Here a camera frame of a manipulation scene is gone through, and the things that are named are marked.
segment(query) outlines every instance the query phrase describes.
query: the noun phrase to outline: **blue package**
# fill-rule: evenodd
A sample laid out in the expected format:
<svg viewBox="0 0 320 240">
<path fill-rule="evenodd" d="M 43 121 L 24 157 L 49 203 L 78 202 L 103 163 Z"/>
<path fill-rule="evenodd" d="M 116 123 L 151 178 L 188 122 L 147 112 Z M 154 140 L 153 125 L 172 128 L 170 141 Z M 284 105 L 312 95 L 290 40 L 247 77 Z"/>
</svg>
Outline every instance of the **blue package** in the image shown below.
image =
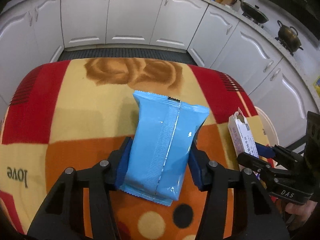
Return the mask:
<svg viewBox="0 0 320 240">
<path fill-rule="evenodd" d="M 120 189 L 170 206 L 179 198 L 193 137 L 209 109 L 142 91 L 133 96 L 139 123 Z"/>
</svg>

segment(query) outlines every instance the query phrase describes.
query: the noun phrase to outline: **white cabinet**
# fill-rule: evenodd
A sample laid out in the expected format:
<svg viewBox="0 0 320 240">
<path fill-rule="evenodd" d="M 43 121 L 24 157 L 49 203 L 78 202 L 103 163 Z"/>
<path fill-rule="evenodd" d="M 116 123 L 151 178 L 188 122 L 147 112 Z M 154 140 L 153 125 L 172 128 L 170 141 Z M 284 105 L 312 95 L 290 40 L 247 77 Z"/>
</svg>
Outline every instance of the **white cabinet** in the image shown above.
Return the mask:
<svg viewBox="0 0 320 240">
<path fill-rule="evenodd" d="M 108 5 L 109 0 L 61 0 L 64 46 L 105 44 Z"/>
<path fill-rule="evenodd" d="M 239 22 L 211 68 L 230 75 L 250 94 L 281 58 L 266 38 Z"/>
<path fill-rule="evenodd" d="M 1 121 L 4 119 L 5 112 L 7 111 L 8 105 L 6 102 L 2 99 L 0 95 L 0 132 L 1 132 Z"/>
<path fill-rule="evenodd" d="M 33 26 L 43 63 L 55 62 L 62 53 L 60 0 L 31 0 Z"/>
<path fill-rule="evenodd" d="M 207 6 L 201 0 L 163 0 L 150 45 L 188 49 Z"/>
<path fill-rule="evenodd" d="M 42 63 L 29 1 L 1 15 L 0 48 L 0 94 L 8 104 L 25 75 Z"/>
<path fill-rule="evenodd" d="M 307 112 L 318 112 L 310 92 L 284 58 L 249 97 L 270 118 L 283 147 L 306 134 Z"/>
<path fill-rule="evenodd" d="M 107 43 L 150 44 L 162 0 L 110 0 Z"/>
<path fill-rule="evenodd" d="M 238 22 L 231 14 L 213 5 L 208 6 L 188 48 L 198 66 L 211 67 Z"/>
</svg>

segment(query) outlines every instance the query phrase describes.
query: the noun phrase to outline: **tablecloth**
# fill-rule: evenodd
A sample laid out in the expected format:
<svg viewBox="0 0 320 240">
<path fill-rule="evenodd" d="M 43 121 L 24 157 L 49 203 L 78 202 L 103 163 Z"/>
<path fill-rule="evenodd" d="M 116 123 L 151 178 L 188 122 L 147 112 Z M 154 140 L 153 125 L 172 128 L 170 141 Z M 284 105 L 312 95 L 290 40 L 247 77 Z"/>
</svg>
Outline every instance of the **tablecloth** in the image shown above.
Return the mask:
<svg viewBox="0 0 320 240">
<path fill-rule="evenodd" d="M 266 145 L 262 123 L 243 88 L 229 75 L 193 65 L 143 58 L 76 59 L 41 65 L 17 88 L 0 135 L 0 203 L 26 233 L 40 204 L 67 167 L 92 167 L 134 136 L 139 109 L 135 90 L 210 108 L 197 147 L 224 167 L 238 169 L 228 117 L 238 107 L 255 141 Z M 122 191 L 111 201 L 123 240 L 193 240 L 206 199 L 186 170 L 180 198 L 170 207 Z M 225 237 L 231 234 L 228 192 Z M 92 237 L 88 191 L 84 224 Z"/>
</svg>

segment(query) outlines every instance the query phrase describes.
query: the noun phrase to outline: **pot handle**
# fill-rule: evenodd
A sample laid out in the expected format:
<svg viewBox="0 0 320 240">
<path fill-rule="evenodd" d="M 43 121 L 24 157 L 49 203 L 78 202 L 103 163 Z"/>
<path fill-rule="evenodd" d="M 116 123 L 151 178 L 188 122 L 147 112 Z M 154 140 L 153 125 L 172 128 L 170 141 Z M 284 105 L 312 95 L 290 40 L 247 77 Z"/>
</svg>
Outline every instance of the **pot handle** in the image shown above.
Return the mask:
<svg viewBox="0 0 320 240">
<path fill-rule="evenodd" d="M 291 28 L 291 29 L 294 29 L 294 30 L 296 31 L 296 33 L 297 33 L 296 35 L 298 36 L 298 31 L 296 30 L 296 28 L 293 27 L 293 26 L 290 26 L 290 28 Z"/>
</svg>

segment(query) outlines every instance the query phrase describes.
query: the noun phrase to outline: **black polka dot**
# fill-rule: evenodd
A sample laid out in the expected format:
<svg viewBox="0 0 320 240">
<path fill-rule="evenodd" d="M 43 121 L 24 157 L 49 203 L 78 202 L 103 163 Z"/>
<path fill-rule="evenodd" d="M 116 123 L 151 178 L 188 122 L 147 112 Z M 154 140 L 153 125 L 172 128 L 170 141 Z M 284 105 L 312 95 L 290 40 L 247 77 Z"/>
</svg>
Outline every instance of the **black polka dot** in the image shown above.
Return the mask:
<svg viewBox="0 0 320 240">
<path fill-rule="evenodd" d="M 187 228 L 193 219 L 193 210 L 187 204 L 177 206 L 173 212 L 173 222 L 178 228 Z"/>
</svg>

